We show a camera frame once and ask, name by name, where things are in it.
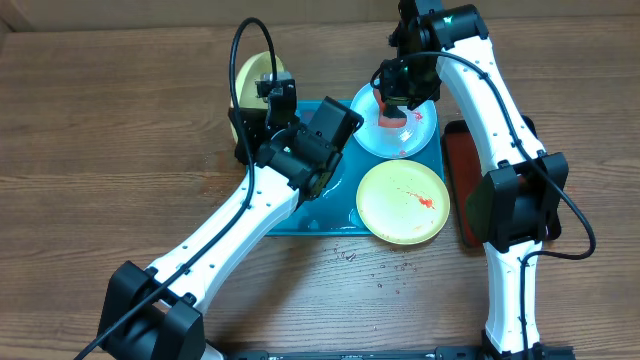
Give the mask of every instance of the blue tray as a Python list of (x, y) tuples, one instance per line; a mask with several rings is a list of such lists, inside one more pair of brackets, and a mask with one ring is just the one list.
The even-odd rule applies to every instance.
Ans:
[[(299, 101), (296, 115), (308, 123), (321, 101)], [(351, 101), (340, 100), (349, 107)], [(431, 140), (421, 151), (406, 158), (426, 165), (444, 181), (440, 126), (436, 124)], [(305, 202), (291, 217), (276, 225), (267, 235), (370, 235), (356, 207), (356, 191), (364, 175), (374, 166), (387, 161), (375, 156), (355, 139), (344, 148), (342, 161), (322, 194)]]

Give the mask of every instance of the yellow plate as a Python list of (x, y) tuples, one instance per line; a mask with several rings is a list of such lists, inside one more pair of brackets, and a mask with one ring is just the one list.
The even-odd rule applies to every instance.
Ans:
[(435, 236), (449, 216), (449, 193), (428, 167), (391, 160), (369, 170), (356, 194), (360, 218), (372, 233), (394, 244)]

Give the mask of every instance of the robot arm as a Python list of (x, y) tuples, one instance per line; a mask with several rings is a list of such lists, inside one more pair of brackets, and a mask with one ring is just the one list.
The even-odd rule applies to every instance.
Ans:
[(248, 148), (255, 164), (247, 163), (242, 139), (236, 157), (254, 166), (254, 193), (250, 206), (209, 250), (205, 250), (247, 197), (249, 176), (195, 233), (144, 271), (131, 262), (111, 277), (98, 333), (137, 306), (149, 293), (159, 291), (178, 269), (196, 253), (204, 254), (178, 277), (159, 298), (169, 309), (145, 305), (125, 325), (116, 328), (100, 346), (116, 359), (222, 360), (220, 352), (206, 344), (203, 314), (233, 269), (276, 224), (291, 215), (304, 201), (315, 199), (331, 179), (342, 150), (363, 123), (331, 98), (325, 98), (309, 124), (294, 115), (295, 82), (287, 74), (279, 81), (258, 81), (258, 94), (269, 109), (241, 108)]
[(478, 151), (483, 175), (465, 209), (488, 260), (490, 306), (484, 348), (495, 359), (529, 352), (539, 342), (534, 312), (536, 258), (529, 260), (524, 274), (526, 348), (520, 320), (520, 260), (541, 250), (547, 226), (557, 222), (559, 196), (534, 174), (514, 146), (504, 113), (485, 79), (466, 64), (433, 53), (457, 55), (488, 74), (526, 154), (542, 164), (561, 187), (568, 173), (566, 161), (562, 154), (547, 155), (523, 121), (500, 76), (489, 33), (475, 7), (444, 10), (439, 0), (401, 0), (398, 8), (402, 21), (390, 37), (398, 57), (381, 64), (381, 98), (388, 106), (412, 109), (428, 99), (437, 101), (440, 82), (453, 94)]

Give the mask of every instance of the black mount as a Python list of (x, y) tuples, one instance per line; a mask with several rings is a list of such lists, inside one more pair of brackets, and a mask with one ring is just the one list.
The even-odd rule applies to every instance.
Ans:
[[(397, 48), (398, 57), (450, 49), (458, 40), (489, 36), (473, 5), (445, 10), (440, 0), (401, 0), (398, 10), (401, 20), (389, 36), (389, 45)], [(417, 57), (402, 63), (383, 61), (382, 101), (413, 110), (427, 100), (439, 100), (441, 80), (436, 72), (437, 61), (436, 57)]]
[[(155, 273), (153, 268), (143, 271), (130, 261), (116, 270), (107, 287), (98, 334), (158, 288)], [(178, 297), (166, 290), (155, 300), (171, 308), (165, 314), (153, 304), (146, 305), (100, 347), (120, 360), (200, 359), (206, 343), (202, 314), (192, 307), (195, 297), (190, 293)]]
[[(562, 153), (535, 159), (562, 189), (569, 165)], [(560, 195), (528, 162), (487, 172), (469, 195), (465, 212), (479, 242), (489, 242), (501, 253), (525, 241), (555, 240), (560, 236)]]
[[(550, 347), (542, 345), (539, 342), (533, 344), (531, 349), (527, 349), (527, 359), (530, 360), (575, 360), (576, 355), (573, 347)], [(525, 358), (524, 351), (511, 353), (510, 351), (499, 353), (493, 346), (491, 340), (487, 337), (487, 333), (482, 331), (482, 354), (490, 356), (494, 360), (523, 360)]]
[[(349, 137), (364, 119), (339, 102), (326, 97), (309, 124), (295, 116), (295, 81), (256, 82), (258, 96), (268, 110), (240, 108), (241, 126), (248, 135), (256, 164), (269, 166), (289, 179), (289, 186), (300, 190), (298, 206), (320, 195), (342, 159)], [(233, 121), (233, 109), (229, 117)], [(236, 158), (247, 165), (244, 145), (238, 140)]]

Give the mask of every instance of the wooden table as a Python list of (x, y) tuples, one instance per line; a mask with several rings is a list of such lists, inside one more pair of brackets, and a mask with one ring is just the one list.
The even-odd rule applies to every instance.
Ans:
[[(393, 23), (274, 26), (301, 99), (348, 99)], [(580, 359), (640, 352), (640, 18), (488, 22), (498, 64), (600, 238), (588, 261), (540, 260), (537, 321)], [(0, 55), (0, 358), (68, 359), (96, 333), (107, 281), (172, 249), (243, 176), (232, 154), (233, 27), (7, 35)], [(240, 59), (265, 49), (253, 29)], [(441, 127), (460, 118), (451, 95)], [(266, 238), (206, 317), (222, 349), (429, 349), (479, 344), (482, 251), (455, 212), (428, 246), (370, 237)], [(586, 248), (561, 206), (551, 247)], [(345, 261), (336, 254), (356, 253)], [(104, 353), (95, 358), (108, 358)]]

